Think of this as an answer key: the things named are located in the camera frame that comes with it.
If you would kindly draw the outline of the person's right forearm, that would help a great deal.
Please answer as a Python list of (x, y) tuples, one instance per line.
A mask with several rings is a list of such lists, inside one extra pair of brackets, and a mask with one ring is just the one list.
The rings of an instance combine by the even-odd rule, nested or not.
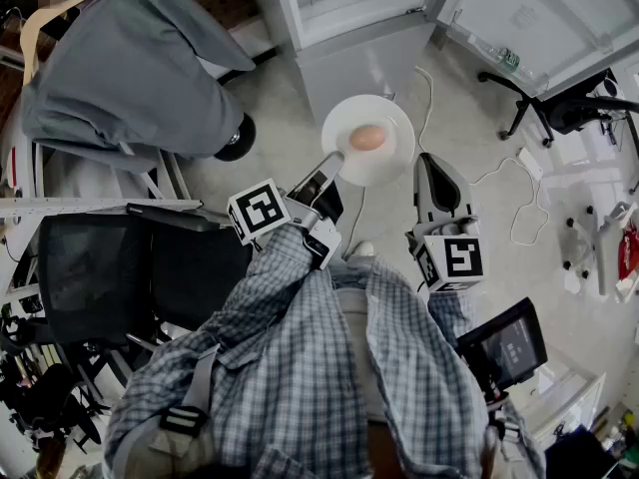
[(432, 293), (428, 311), (444, 338), (453, 346), (457, 340), (477, 326), (475, 296), (468, 291)]

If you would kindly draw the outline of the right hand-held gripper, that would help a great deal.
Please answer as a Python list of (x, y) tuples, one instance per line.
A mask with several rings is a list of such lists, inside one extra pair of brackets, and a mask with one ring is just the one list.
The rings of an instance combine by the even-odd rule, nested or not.
[(466, 179), (437, 155), (420, 153), (413, 166), (413, 205), (420, 223), (447, 222), (417, 224), (405, 234), (428, 292), (466, 291), (484, 281), (479, 219)]

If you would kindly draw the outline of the person's leg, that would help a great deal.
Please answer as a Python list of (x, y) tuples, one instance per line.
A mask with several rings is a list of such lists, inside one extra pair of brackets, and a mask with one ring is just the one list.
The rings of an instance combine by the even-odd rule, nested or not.
[(328, 273), (335, 291), (340, 289), (375, 289), (379, 285), (380, 257), (353, 254), (348, 259), (332, 259)]

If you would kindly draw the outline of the red bag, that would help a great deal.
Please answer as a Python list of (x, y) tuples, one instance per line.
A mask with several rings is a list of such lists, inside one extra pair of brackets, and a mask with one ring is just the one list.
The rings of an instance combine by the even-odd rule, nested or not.
[(627, 278), (639, 265), (639, 230), (629, 222), (618, 248), (618, 279)]

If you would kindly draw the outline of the clear bottle with green label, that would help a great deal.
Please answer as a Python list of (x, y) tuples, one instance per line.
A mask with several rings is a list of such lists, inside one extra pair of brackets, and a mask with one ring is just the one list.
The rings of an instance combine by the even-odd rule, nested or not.
[(528, 83), (535, 80), (535, 75), (522, 64), (520, 57), (510, 49), (493, 47), (474, 35), (469, 37), (468, 44), (486, 61), (496, 66), (503, 73)]

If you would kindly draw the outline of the black swivel chair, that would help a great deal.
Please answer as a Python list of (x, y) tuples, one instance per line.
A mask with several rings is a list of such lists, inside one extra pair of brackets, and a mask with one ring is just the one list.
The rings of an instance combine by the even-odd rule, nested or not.
[(107, 411), (90, 374), (91, 354), (70, 357), (44, 317), (19, 317), (0, 309), (0, 403), (9, 420), (40, 452), (52, 439), (101, 442), (95, 418)]

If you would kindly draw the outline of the white round plate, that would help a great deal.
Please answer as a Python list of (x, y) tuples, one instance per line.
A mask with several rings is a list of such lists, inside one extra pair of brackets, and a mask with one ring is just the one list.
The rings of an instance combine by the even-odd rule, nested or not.
[[(377, 150), (354, 150), (348, 141), (351, 132), (363, 125), (385, 130), (385, 143)], [(376, 95), (357, 95), (338, 103), (326, 116), (321, 128), (322, 151), (344, 154), (338, 175), (346, 182), (363, 187), (387, 184), (411, 165), (415, 136), (406, 113), (394, 102)]]

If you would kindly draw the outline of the black wheel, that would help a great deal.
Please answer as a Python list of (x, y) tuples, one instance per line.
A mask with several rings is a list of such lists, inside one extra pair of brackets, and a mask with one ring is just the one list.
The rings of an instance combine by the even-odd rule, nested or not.
[(222, 162), (234, 162), (243, 158), (253, 147), (257, 136), (254, 120), (244, 114), (243, 120), (231, 139), (217, 152), (214, 157)]

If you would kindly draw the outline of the white swivel chair base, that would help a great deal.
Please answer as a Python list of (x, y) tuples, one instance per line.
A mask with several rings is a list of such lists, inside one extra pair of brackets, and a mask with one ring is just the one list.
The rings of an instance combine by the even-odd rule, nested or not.
[(565, 221), (570, 248), (563, 269), (584, 280), (596, 277), (600, 295), (613, 295), (623, 303), (639, 293), (639, 265), (627, 278), (618, 279), (618, 248), (629, 222), (639, 230), (639, 204), (635, 202), (620, 202), (602, 218), (593, 206), (587, 206)]

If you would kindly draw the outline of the white power adapter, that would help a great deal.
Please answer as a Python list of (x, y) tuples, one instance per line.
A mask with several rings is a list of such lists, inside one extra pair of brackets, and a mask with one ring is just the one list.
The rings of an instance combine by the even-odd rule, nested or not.
[(517, 160), (536, 181), (542, 180), (543, 170), (527, 148), (518, 151)]

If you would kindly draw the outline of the black mesh office chair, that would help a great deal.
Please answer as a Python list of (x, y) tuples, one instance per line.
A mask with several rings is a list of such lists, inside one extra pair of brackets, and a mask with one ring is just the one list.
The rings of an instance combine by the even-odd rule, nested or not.
[(121, 345), (170, 323), (199, 328), (245, 276), (253, 250), (229, 224), (129, 204), (121, 215), (64, 214), (40, 224), (38, 279), (61, 344)]

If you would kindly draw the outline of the beige wooden hanger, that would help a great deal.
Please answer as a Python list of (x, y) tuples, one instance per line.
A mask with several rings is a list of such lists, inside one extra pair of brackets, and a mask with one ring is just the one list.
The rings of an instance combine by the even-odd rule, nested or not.
[(36, 10), (24, 23), (20, 47), (24, 58), (23, 86), (27, 86), (39, 69), (37, 42), (41, 29), (72, 7), (86, 0), (65, 0)]

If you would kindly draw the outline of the brown egg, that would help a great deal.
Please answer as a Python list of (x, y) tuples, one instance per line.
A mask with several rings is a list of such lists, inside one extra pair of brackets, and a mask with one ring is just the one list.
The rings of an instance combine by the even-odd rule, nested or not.
[(386, 140), (384, 128), (377, 125), (363, 125), (349, 135), (350, 146), (357, 151), (370, 152), (379, 149)]

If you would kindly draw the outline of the white perforated metal frame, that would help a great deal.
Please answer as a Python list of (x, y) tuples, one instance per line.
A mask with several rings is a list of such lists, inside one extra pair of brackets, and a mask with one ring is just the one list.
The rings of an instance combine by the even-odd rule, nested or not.
[(54, 165), (68, 171), (45, 187), (44, 148), (24, 141), (0, 149), (0, 226), (16, 227), (28, 218), (60, 214), (118, 213), (128, 205), (177, 211), (195, 210), (176, 157), (155, 148), (124, 145), (125, 154), (152, 163), (142, 174), (63, 154)]

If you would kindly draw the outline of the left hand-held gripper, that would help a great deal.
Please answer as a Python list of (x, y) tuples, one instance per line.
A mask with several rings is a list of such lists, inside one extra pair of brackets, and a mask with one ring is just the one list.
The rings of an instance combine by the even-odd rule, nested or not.
[(314, 257), (314, 268), (325, 269), (341, 244), (335, 224), (343, 214), (343, 204), (334, 179), (343, 164), (344, 154), (334, 151), (286, 196), (273, 179), (267, 179), (230, 197), (227, 213), (240, 243), (254, 243), (291, 225), (301, 230), (303, 244)]

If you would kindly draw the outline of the white refrigerator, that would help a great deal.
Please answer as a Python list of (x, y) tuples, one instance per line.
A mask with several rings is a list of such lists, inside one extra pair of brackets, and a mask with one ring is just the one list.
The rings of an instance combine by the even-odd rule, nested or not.
[[(639, 0), (257, 0), (317, 122), (359, 94), (408, 84), (434, 32), (530, 96), (549, 97), (639, 51)], [(535, 75), (503, 73), (468, 44), (508, 48)]]

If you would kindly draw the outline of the person's plaid shirt torso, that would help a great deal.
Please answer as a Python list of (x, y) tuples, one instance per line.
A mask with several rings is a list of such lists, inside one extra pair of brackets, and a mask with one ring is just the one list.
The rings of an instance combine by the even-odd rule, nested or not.
[(429, 298), (379, 261), (375, 289), (252, 334), (227, 301), (161, 345), (113, 409), (106, 479), (545, 479), (527, 431), (497, 435)]

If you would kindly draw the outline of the white cabinet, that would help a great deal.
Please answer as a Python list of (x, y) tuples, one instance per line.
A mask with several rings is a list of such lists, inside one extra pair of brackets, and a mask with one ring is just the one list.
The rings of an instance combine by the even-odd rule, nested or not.
[(548, 361), (535, 371), (520, 412), (543, 449), (579, 427), (591, 428), (605, 379), (605, 373), (594, 375), (560, 362)]

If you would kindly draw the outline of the black screen device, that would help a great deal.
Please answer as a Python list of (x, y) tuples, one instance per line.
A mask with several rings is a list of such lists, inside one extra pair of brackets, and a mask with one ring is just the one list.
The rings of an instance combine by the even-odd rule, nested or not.
[(456, 351), (489, 402), (530, 379), (548, 359), (536, 309), (528, 297), (458, 337)]

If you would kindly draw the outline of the person's left forearm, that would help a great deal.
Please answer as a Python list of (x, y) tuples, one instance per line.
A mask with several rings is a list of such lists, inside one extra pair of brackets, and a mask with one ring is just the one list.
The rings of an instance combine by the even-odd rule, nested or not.
[(312, 255), (302, 230), (284, 225), (275, 230), (254, 258), (245, 278), (225, 306), (229, 325), (252, 334), (286, 314), (291, 306), (316, 306), (334, 300), (328, 273), (312, 269)]

